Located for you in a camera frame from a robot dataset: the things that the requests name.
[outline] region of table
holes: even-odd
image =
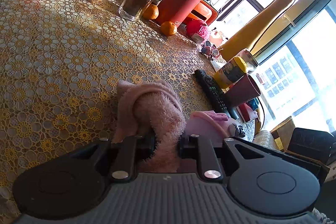
[[[120,18],[121,2],[0,0],[0,223],[19,214],[20,173],[113,134],[118,79],[168,81],[186,116],[211,109],[192,73],[213,69],[196,45]]]

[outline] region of red yarn ball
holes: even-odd
[[[210,30],[207,23],[200,19],[193,19],[186,25],[186,33],[188,37],[191,37],[194,33],[197,33],[204,40],[209,40]]]

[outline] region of gray ridged plate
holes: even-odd
[[[310,214],[280,220],[244,211],[219,184],[196,174],[139,174],[115,184],[92,210],[65,220],[42,220],[22,215],[19,224],[205,224],[205,223],[317,223]]]

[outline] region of pink towel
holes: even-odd
[[[185,127],[178,95],[164,81],[131,84],[120,80],[117,87],[118,120],[113,142],[146,134],[153,128],[157,137],[154,155],[138,166],[142,172],[176,172],[176,144]]]

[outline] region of black round pad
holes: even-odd
[[[64,219],[101,201],[104,178],[88,160],[58,158],[19,175],[14,199],[22,213],[42,219]]]
[[[252,211],[289,216],[307,210],[320,184],[308,170],[276,157],[242,160],[228,182],[233,197]]]
[[[286,194],[296,186],[295,179],[281,172],[267,172],[257,178],[257,185],[261,190],[270,194]]]

